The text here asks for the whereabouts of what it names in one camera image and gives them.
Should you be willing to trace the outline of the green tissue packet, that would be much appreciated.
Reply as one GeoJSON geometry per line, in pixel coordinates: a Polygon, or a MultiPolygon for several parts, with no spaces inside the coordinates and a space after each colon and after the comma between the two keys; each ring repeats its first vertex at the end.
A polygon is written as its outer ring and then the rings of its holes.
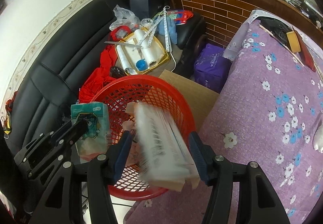
{"type": "Polygon", "coordinates": [[[111,145],[108,106],[101,102],[79,103],[71,106],[71,120],[75,124],[85,120],[88,131],[76,142],[81,160],[90,161],[107,152],[111,145]]]}

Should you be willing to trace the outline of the long white medicine box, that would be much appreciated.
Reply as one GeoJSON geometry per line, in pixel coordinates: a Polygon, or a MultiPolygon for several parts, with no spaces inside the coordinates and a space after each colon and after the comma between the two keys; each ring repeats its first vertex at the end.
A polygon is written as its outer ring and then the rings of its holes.
{"type": "Polygon", "coordinates": [[[135,119],[140,179],[178,192],[185,183],[196,189],[200,183],[197,167],[170,112],[145,102],[130,102],[126,113],[135,119]]]}

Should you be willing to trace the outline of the black leather sofa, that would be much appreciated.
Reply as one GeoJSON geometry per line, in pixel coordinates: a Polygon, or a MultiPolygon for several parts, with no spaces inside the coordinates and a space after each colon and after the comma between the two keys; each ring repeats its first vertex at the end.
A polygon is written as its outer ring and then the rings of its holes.
{"type": "Polygon", "coordinates": [[[93,0],[37,56],[13,101],[12,131],[4,136],[12,154],[63,124],[70,106],[79,100],[79,89],[99,66],[116,6],[128,8],[129,0],[93,0]]]}

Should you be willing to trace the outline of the red cloth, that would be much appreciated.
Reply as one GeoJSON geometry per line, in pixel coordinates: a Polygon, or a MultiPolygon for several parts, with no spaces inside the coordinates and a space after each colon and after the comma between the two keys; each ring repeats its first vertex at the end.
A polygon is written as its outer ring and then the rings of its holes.
{"type": "Polygon", "coordinates": [[[89,103],[94,96],[115,78],[110,76],[110,69],[117,62],[115,46],[107,44],[100,54],[100,65],[88,77],[79,90],[79,103],[89,103]]]}

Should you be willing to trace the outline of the red plastic basket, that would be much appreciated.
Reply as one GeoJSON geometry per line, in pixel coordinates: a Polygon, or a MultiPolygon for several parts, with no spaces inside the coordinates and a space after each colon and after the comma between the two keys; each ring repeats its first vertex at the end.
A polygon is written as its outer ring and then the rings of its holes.
{"type": "Polygon", "coordinates": [[[108,190],[132,201],[154,198],[167,190],[193,189],[200,179],[188,150],[195,131],[191,109],[183,95],[166,81],[150,75],[115,80],[93,98],[108,106],[113,144],[121,139],[125,121],[134,123],[126,165],[108,190]]]}

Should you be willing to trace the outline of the purple floral tablecloth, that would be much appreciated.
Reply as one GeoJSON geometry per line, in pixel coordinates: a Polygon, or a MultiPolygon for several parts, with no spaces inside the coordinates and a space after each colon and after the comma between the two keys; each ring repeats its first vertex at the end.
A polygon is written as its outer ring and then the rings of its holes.
{"type": "Polygon", "coordinates": [[[322,124],[322,51],[299,33],[314,57],[313,72],[261,17],[273,19],[254,10],[227,46],[231,69],[199,137],[231,162],[257,162],[290,222],[303,223],[322,196],[322,154],[313,148],[322,124]]]}

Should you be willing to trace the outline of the yellow tray with rolls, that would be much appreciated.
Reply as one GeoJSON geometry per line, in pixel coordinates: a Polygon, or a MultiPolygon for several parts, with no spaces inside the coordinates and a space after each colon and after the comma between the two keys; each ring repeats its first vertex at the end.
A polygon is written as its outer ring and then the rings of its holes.
{"type": "Polygon", "coordinates": [[[147,74],[169,62],[162,43],[151,38],[147,28],[140,28],[115,45],[119,65],[126,75],[147,74]]]}

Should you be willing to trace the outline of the clear plastic bag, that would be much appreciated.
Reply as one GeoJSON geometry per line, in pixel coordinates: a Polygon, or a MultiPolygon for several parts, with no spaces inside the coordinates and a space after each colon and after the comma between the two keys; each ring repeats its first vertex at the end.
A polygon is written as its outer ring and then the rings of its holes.
{"type": "Polygon", "coordinates": [[[140,27],[140,19],[130,10],[116,5],[113,9],[116,20],[111,23],[109,29],[119,36],[132,33],[140,27]]]}

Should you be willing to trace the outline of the cardboard box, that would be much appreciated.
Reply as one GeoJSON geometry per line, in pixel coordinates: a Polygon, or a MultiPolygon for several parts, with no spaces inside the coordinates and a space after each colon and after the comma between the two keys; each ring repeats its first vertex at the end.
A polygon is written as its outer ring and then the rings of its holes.
{"type": "Polygon", "coordinates": [[[197,132],[202,127],[206,117],[212,110],[219,94],[190,79],[164,70],[159,76],[176,88],[185,98],[192,111],[197,132]]]}

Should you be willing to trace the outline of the blue cloth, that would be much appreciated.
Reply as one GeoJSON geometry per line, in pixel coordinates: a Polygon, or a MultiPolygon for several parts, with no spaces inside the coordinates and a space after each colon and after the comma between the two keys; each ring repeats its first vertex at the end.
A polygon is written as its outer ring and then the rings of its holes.
{"type": "MultiPolygon", "coordinates": [[[[169,38],[170,38],[172,44],[177,44],[178,43],[178,35],[176,32],[175,21],[170,19],[169,17],[166,17],[166,22],[167,22],[167,29],[168,29],[169,38]]],[[[157,26],[157,32],[161,36],[165,36],[164,31],[165,31],[164,20],[162,20],[157,26]]]]}

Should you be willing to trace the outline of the purple bag on floor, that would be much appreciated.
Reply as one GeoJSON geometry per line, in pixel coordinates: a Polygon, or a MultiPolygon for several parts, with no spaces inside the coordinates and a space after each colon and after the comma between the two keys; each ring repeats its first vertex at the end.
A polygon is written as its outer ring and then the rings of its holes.
{"type": "Polygon", "coordinates": [[[223,89],[232,62],[223,57],[224,49],[208,43],[194,63],[194,81],[217,92],[223,89]]]}

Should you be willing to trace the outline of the red packet on table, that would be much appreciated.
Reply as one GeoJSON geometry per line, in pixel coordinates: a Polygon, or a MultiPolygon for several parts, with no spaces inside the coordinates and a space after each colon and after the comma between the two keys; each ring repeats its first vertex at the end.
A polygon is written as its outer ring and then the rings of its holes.
{"type": "Polygon", "coordinates": [[[300,56],[301,56],[301,60],[304,63],[305,66],[307,66],[308,68],[310,68],[313,72],[316,72],[316,68],[315,68],[315,64],[314,64],[314,60],[312,55],[310,54],[307,46],[305,45],[305,43],[303,42],[301,35],[295,30],[295,34],[297,36],[298,42],[299,42],[299,46],[300,46],[300,56]]]}

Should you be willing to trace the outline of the wooden brick-pattern counter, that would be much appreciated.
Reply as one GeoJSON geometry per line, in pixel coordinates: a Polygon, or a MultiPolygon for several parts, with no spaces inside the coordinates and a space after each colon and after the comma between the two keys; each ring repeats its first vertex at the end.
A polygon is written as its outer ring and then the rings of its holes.
{"type": "Polygon", "coordinates": [[[322,30],[283,0],[171,0],[176,9],[200,14],[206,21],[209,41],[225,48],[251,12],[260,8],[293,24],[322,46],[322,30]]]}

